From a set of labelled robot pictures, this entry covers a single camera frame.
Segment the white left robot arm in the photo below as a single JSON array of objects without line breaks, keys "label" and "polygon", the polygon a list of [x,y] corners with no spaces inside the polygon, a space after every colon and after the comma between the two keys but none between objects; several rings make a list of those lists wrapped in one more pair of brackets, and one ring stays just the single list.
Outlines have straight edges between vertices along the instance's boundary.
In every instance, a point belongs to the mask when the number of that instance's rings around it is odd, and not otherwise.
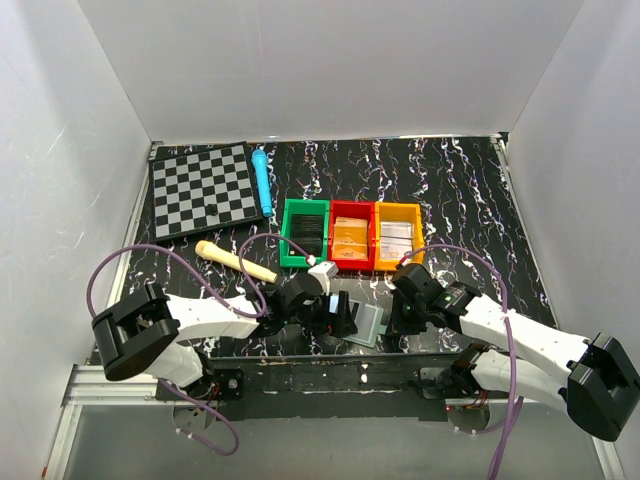
[{"label": "white left robot arm", "polygon": [[245,340],[277,334],[299,324],[315,336],[343,338],[358,332],[358,304],[349,293],[330,293],[327,282],[299,274],[263,287],[266,313],[257,319],[238,315],[214,298],[189,299],[150,284],[92,320],[105,376],[123,381],[142,373],[172,382],[193,400],[205,398],[213,372],[205,355],[187,341],[227,337]]}]

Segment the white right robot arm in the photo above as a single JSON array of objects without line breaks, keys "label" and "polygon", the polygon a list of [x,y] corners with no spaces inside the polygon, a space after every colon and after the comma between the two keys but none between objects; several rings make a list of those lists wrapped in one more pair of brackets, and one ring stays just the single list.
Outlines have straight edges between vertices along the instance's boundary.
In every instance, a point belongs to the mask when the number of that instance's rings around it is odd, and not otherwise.
[{"label": "white right robot arm", "polygon": [[616,441],[639,404],[639,373],[622,344],[547,327],[462,282],[444,287],[417,263],[400,267],[390,335],[428,326],[448,328],[471,344],[443,371],[420,382],[429,394],[475,397],[482,391],[515,395],[564,411],[583,431]]}]

